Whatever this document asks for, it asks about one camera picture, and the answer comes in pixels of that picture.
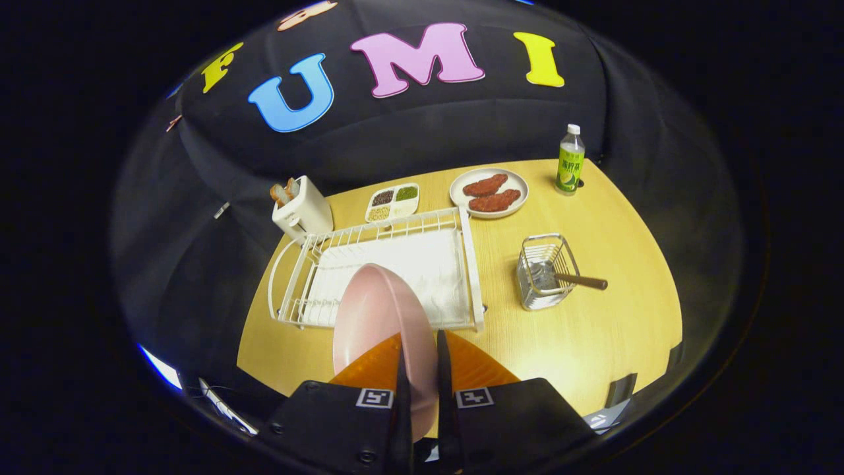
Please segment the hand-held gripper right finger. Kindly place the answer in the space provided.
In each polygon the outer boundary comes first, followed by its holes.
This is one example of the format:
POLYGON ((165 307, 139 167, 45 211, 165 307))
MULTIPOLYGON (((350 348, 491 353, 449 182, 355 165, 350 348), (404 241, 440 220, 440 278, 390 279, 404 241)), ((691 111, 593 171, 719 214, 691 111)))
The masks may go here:
POLYGON ((437 334, 441 474, 540 474, 597 441, 543 378, 522 381, 452 331, 437 334))

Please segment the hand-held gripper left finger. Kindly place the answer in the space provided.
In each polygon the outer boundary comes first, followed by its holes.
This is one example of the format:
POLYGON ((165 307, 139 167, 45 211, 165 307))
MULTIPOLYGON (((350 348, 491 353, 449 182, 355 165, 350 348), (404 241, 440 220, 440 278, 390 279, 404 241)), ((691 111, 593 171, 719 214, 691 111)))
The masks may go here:
POLYGON ((412 473, 401 334, 378 343, 333 381, 303 382, 266 421, 266 445, 302 473, 412 473))

